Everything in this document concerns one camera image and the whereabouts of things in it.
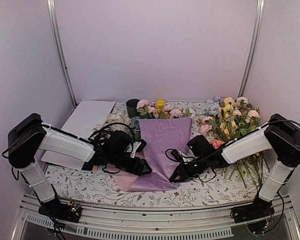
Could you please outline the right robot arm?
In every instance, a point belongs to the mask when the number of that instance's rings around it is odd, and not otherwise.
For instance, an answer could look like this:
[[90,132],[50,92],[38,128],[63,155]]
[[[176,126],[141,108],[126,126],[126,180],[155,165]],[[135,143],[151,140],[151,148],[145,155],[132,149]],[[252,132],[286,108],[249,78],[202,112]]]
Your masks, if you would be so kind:
[[187,146],[194,155],[188,162],[175,149],[165,151],[179,163],[169,178],[171,183],[182,183],[199,177],[208,168],[225,168],[256,153],[273,150],[277,160],[248,208],[252,218],[259,218],[300,164],[300,124],[274,114],[264,125],[219,148],[214,148],[203,135],[193,137]]

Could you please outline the yellow flower stem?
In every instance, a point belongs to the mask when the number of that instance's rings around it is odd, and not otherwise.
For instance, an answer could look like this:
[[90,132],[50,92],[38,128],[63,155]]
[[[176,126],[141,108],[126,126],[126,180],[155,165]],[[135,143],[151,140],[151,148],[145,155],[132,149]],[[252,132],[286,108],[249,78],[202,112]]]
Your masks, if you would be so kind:
[[164,99],[160,98],[154,104],[154,106],[156,108],[156,111],[157,111],[157,114],[158,114],[158,117],[160,119],[166,119],[167,118],[166,113],[164,112],[165,103],[166,103],[166,101]]

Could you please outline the blue hydrangea stem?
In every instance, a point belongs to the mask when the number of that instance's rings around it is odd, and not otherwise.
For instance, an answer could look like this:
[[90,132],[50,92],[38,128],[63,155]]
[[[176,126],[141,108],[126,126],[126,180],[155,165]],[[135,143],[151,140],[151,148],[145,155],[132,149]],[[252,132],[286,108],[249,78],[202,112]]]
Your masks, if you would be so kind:
[[133,131],[135,141],[141,140],[141,129],[139,125],[139,120],[140,118],[138,116],[133,117],[130,119],[130,124],[128,125]]

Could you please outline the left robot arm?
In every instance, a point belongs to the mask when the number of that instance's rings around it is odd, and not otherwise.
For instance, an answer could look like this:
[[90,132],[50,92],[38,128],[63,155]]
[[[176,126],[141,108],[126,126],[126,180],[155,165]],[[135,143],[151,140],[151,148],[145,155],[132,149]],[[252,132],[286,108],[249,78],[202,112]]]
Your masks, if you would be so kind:
[[127,124],[123,124],[127,132],[112,130],[113,126],[114,123],[107,124],[83,138],[53,127],[32,113],[8,133],[8,147],[2,157],[13,170],[18,170],[17,175],[25,179],[45,209],[53,217],[60,217],[64,205],[36,160],[38,152],[43,152],[44,163],[74,170],[91,171],[112,165],[118,172],[139,177],[152,172],[145,159],[135,156],[146,142],[136,141]]

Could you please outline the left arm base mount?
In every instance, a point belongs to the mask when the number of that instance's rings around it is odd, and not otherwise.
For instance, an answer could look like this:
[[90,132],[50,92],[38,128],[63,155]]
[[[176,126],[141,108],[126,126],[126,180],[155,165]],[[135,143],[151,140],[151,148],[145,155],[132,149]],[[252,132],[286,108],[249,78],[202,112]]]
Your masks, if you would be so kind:
[[52,219],[78,223],[82,215],[82,207],[73,201],[62,203],[59,199],[49,202],[40,202],[38,213]]

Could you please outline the pink wrapping paper sheet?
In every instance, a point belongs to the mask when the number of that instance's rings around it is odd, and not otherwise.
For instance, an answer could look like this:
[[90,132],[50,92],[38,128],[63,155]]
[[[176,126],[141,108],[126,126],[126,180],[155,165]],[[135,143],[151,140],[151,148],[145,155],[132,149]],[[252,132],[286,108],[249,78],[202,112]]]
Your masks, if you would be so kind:
[[171,183],[169,178],[178,163],[166,157],[167,149],[176,149],[182,153],[188,151],[192,119],[181,117],[174,119],[139,120],[141,138],[146,141],[143,156],[152,168],[150,174],[136,176],[121,170],[111,177],[125,192],[158,192],[177,189],[178,183]]

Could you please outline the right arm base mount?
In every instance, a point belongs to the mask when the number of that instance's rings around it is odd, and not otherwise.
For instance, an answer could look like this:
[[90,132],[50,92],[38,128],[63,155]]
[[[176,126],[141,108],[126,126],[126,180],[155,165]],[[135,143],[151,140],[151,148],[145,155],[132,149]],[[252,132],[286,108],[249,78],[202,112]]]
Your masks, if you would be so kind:
[[230,217],[235,223],[242,223],[273,216],[274,213],[272,201],[268,202],[257,197],[251,204],[233,207],[230,210]]

